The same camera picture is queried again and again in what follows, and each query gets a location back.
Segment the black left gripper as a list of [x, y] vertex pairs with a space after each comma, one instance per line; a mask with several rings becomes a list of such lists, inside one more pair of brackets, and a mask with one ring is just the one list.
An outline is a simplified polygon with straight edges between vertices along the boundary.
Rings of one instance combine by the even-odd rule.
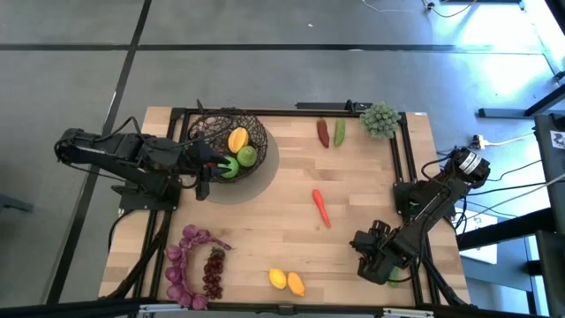
[[204, 201], [210, 194], [211, 177], [221, 176], [223, 168], [205, 166], [206, 163], [230, 163], [222, 154], [211, 150], [205, 141], [191, 144], [187, 149], [187, 156], [191, 164], [194, 180], [186, 189], [193, 189], [197, 201]]

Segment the yellow orange mango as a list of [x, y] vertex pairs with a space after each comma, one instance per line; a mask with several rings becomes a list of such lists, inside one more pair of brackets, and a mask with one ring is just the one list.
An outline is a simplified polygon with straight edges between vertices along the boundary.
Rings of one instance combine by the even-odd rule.
[[238, 153], [242, 148], [248, 145], [249, 133], [244, 127], [234, 129], [228, 138], [228, 148], [231, 153]]

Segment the white floor sheet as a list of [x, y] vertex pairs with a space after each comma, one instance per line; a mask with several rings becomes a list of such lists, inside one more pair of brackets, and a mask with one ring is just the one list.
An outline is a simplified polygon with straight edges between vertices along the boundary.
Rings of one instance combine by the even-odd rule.
[[[461, 208], [456, 208], [456, 217], [457, 219], [454, 219], [452, 222], [452, 225], [456, 228], [456, 234], [479, 230], [498, 223], [498, 219], [495, 216], [487, 214], [480, 215], [478, 212], [474, 211], [466, 211], [465, 216], [463, 216], [463, 210]], [[496, 244], [461, 250], [459, 254], [462, 257], [492, 265], [496, 265], [498, 261]]]

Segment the yellow lemon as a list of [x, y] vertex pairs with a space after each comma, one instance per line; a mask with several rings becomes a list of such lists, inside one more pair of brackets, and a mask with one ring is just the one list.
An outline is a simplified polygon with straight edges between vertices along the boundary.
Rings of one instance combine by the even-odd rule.
[[283, 290], [287, 286], [286, 274], [281, 269], [270, 269], [268, 273], [270, 283], [279, 290]]

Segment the grey round mat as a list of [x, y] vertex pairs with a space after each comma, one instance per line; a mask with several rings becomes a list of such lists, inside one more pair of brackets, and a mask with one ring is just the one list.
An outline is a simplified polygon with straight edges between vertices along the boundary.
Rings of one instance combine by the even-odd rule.
[[264, 162], [250, 176], [235, 183], [211, 183], [207, 201], [239, 204], [262, 194], [275, 178], [279, 165], [279, 150], [273, 135], [267, 133], [267, 154]]

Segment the dark red grape bunch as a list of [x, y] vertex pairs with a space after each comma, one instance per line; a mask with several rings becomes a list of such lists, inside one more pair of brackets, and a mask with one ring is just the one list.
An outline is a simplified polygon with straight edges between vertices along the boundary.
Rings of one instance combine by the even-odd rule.
[[202, 277], [205, 295], [210, 300], [222, 297], [223, 288], [221, 287], [221, 281], [224, 261], [225, 251], [219, 247], [213, 247], [204, 266], [204, 276]]

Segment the grey cabinet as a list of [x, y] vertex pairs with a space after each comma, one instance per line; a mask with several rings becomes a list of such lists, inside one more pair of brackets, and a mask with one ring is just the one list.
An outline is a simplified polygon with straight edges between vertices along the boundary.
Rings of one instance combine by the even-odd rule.
[[[565, 150], [553, 148], [550, 131], [565, 132], [565, 116], [535, 117], [535, 134], [546, 179], [550, 208], [565, 210]], [[549, 314], [565, 318], [565, 233], [539, 231], [536, 240]]]

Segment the black floor beam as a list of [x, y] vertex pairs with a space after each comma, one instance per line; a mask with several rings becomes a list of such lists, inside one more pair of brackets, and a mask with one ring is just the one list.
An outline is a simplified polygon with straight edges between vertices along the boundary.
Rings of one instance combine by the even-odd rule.
[[502, 119], [530, 119], [537, 115], [547, 114], [554, 105], [563, 100], [565, 100], [565, 85], [559, 86], [527, 109], [481, 108], [478, 110], [478, 116]]

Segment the orange carrot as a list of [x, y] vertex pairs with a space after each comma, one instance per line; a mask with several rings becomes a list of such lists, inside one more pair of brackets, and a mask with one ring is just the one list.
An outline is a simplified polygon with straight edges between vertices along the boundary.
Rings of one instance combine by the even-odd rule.
[[328, 213], [325, 209], [325, 204], [324, 204], [324, 200], [323, 200], [323, 197], [321, 195], [321, 192], [318, 189], [313, 189], [313, 200], [314, 200], [316, 207], [318, 208], [318, 210], [320, 212], [320, 216], [321, 216], [324, 224], [328, 228], [330, 228], [331, 223], [330, 223], [329, 218], [328, 218]]

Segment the black diagonal support bar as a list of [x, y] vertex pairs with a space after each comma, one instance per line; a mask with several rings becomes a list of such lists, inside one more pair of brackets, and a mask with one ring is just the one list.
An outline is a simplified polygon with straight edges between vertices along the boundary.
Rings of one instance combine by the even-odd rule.
[[501, 223], [458, 234], [456, 237], [459, 250], [464, 251], [530, 236], [536, 231], [565, 233], [565, 210], [555, 212], [552, 208], [544, 208]]

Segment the dark red chili pepper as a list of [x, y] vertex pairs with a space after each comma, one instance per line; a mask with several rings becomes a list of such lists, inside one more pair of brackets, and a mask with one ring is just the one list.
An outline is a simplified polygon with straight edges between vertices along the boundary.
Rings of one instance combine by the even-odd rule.
[[318, 138], [324, 148], [329, 148], [328, 126], [325, 119], [320, 118], [316, 123]]

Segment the black rear mount bar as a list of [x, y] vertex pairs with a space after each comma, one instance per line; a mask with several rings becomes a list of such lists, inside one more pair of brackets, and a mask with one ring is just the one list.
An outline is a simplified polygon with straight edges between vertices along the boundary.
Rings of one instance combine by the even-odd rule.
[[300, 110], [355, 110], [361, 111], [372, 107], [371, 102], [297, 102], [295, 107]]

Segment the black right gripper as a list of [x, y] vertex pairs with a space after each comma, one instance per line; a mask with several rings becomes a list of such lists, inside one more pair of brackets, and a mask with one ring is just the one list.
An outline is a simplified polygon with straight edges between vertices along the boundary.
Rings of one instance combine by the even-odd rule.
[[368, 231], [355, 233], [350, 245], [360, 254], [359, 276], [376, 284], [389, 280], [394, 266], [400, 263], [396, 234], [396, 229], [379, 220], [374, 220]]

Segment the purple onion braid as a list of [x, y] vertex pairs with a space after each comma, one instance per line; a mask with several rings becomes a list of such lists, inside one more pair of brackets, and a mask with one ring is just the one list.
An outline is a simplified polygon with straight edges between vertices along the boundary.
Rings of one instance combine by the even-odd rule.
[[189, 224], [183, 228], [182, 238], [177, 245], [168, 246], [165, 255], [171, 265], [165, 269], [165, 276], [171, 283], [166, 294], [169, 299], [174, 300], [180, 306], [194, 310], [206, 310], [210, 299], [205, 292], [199, 293], [191, 289], [188, 281], [188, 261], [192, 249], [205, 244], [216, 244], [226, 252], [232, 247], [224, 241], [213, 236], [210, 231], [200, 229], [196, 225]]

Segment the green apple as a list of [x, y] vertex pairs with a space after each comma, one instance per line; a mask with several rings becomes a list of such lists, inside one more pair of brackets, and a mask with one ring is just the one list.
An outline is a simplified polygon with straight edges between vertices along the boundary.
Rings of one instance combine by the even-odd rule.
[[229, 155], [226, 155], [224, 159], [227, 160], [228, 162], [217, 164], [217, 167], [222, 171], [221, 176], [227, 179], [234, 178], [239, 172], [238, 160]]

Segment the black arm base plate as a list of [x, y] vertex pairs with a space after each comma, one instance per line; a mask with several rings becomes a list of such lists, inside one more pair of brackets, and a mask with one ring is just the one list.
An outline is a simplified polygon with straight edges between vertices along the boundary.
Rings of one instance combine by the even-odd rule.
[[130, 181], [113, 185], [112, 189], [121, 196], [119, 207], [124, 210], [176, 210], [181, 193], [180, 188], [170, 186], [162, 197], [157, 197]]
[[397, 183], [393, 192], [396, 210], [403, 220], [441, 215], [441, 208], [458, 199], [454, 190], [433, 181]]

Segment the green chili pepper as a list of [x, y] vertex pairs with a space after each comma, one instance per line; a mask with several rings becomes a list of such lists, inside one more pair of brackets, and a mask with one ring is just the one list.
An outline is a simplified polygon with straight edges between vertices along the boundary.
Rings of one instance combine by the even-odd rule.
[[345, 139], [346, 122], [343, 118], [338, 118], [335, 121], [335, 135], [334, 135], [334, 145], [339, 147], [343, 144]]

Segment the light green pear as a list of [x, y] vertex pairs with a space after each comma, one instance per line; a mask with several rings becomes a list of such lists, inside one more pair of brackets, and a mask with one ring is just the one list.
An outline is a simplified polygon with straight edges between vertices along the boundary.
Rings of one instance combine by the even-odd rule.
[[243, 167], [252, 167], [257, 162], [257, 150], [252, 146], [242, 147], [237, 153], [237, 161]]

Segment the orange lemon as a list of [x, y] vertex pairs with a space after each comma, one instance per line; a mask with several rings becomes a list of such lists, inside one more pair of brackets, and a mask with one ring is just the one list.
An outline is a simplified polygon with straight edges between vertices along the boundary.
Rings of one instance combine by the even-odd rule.
[[289, 272], [287, 275], [287, 285], [294, 295], [305, 296], [305, 284], [301, 277], [295, 272]]

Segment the black wire basket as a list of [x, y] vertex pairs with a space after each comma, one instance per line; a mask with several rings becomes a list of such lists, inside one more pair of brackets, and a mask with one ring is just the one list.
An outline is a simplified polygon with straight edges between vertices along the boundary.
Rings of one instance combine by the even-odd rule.
[[217, 153], [237, 157], [229, 149], [228, 140], [233, 130], [245, 128], [248, 132], [248, 145], [256, 150], [257, 160], [251, 167], [241, 167], [234, 178], [213, 177], [215, 183], [235, 183], [251, 176], [267, 156], [268, 140], [264, 125], [250, 112], [237, 108], [205, 110], [203, 115], [190, 119], [187, 137], [194, 139], [199, 133], [207, 138], [205, 142]]

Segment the silver aluminium bracket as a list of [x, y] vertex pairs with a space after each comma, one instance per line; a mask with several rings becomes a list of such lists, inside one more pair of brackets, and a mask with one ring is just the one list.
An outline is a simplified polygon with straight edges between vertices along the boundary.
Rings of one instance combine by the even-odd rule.
[[434, 313], [417, 309], [385, 307], [380, 318], [434, 318]]
[[152, 318], [159, 313], [179, 312], [188, 310], [188, 307], [177, 304], [145, 304], [139, 306], [138, 314], [143, 318]]

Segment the grey chair foot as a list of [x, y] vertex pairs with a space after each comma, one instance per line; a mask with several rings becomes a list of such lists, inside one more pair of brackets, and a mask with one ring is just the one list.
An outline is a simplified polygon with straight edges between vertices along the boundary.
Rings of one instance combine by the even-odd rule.
[[14, 208], [23, 212], [31, 212], [34, 206], [31, 203], [0, 193], [0, 211], [5, 208]]

